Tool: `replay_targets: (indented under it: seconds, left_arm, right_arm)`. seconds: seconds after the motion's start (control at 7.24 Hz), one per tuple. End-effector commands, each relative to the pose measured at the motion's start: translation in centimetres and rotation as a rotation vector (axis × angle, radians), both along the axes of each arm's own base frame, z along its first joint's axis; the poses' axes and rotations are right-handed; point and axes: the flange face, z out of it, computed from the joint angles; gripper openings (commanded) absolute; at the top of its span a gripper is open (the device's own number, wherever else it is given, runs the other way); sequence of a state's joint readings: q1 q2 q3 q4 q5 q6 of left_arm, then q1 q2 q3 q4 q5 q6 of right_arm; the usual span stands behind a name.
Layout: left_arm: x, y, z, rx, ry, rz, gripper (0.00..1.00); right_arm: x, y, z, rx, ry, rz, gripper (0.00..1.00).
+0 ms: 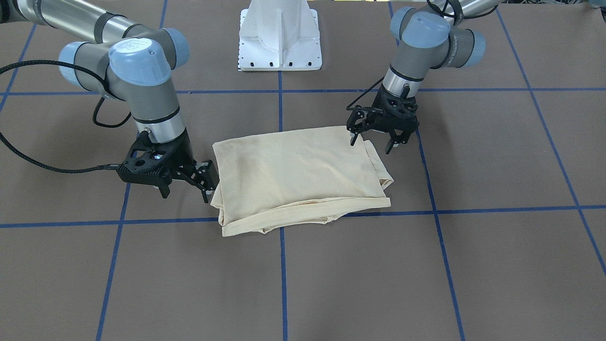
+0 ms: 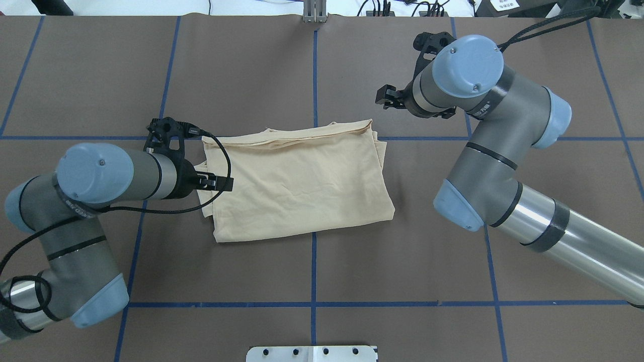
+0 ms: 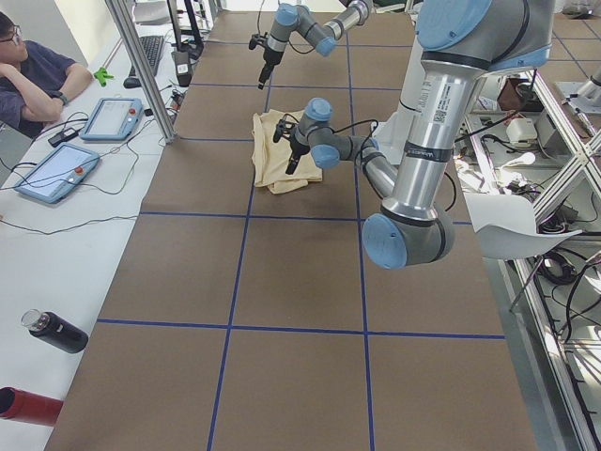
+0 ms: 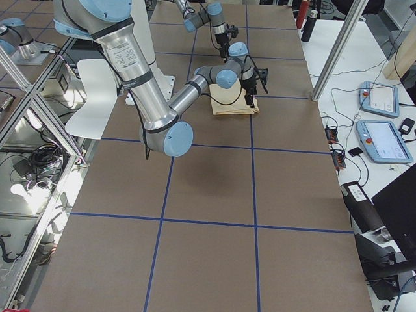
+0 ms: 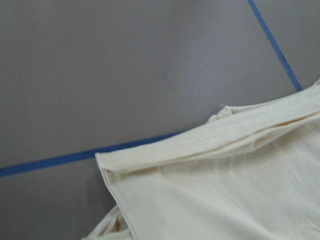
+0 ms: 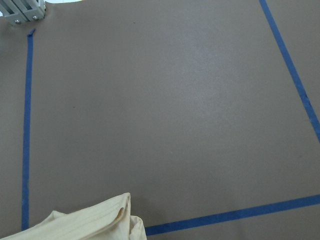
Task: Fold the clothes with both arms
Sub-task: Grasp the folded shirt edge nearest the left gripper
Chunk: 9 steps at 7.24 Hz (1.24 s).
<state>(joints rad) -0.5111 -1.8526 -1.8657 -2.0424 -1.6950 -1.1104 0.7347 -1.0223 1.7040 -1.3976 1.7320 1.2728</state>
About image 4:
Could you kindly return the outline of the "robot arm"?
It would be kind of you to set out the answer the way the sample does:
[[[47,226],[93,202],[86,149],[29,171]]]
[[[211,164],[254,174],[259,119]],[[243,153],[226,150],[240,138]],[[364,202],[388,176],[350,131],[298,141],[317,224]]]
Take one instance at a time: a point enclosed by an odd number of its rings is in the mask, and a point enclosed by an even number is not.
[[[183,14],[188,31],[210,23],[222,48],[223,64],[202,66],[194,77],[171,99],[166,99],[157,82],[151,63],[143,52],[150,38],[137,40],[135,22],[148,22],[143,16],[133,15],[132,1],[54,1],[56,30],[63,35],[99,44],[118,75],[125,90],[129,91],[142,123],[142,139],[147,150],[158,151],[170,157],[184,155],[194,138],[192,127],[181,120],[181,115],[211,84],[224,89],[239,82],[246,91],[246,104],[254,104],[260,74],[248,53],[246,44],[230,44],[229,37],[237,33],[226,25],[220,3],[211,3],[195,12],[185,1],[177,6]]]
[[[226,62],[231,46],[230,41],[238,36],[239,30],[236,26],[226,23],[221,3],[214,2],[203,6],[203,1],[196,2],[200,4],[198,12],[189,4],[189,1],[174,1],[188,32],[194,32],[209,24],[211,43],[219,52],[221,59]]]

